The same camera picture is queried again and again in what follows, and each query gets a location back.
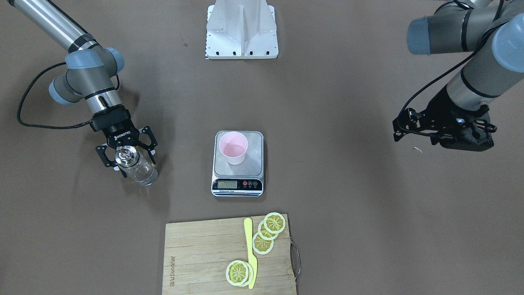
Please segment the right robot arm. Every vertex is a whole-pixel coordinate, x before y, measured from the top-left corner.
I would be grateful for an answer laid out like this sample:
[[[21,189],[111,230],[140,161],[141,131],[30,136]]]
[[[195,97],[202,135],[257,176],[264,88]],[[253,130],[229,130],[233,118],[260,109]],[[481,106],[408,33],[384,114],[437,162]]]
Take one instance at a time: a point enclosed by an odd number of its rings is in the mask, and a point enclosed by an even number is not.
[[[68,69],[50,83],[48,91],[54,101],[63,105],[86,101],[93,118],[73,128],[89,125],[94,132],[103,132],[106,143],[97,146],[96,151],[104,166],[142,186],[153,184],[158,178],[154,158],[158,143],[150,127],[137,129],[133,125],[112,82],[125,66],[121,53],[102,47],[50,0],[10,0],[9,4],[68,51],[64,59]]]

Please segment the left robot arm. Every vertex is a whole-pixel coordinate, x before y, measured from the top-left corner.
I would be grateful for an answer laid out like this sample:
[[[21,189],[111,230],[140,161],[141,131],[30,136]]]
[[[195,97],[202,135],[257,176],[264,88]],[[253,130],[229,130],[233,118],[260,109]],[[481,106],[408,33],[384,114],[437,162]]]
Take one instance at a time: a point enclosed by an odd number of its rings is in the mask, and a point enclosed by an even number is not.
[[[457,74],[421,112],[403,106],[393,120],[394,140],[426,136],[432,145],[481,152],[494,146],[490,104],[523,79],[522,0],[447,0],[407,31],[412,54],[467,52]]]

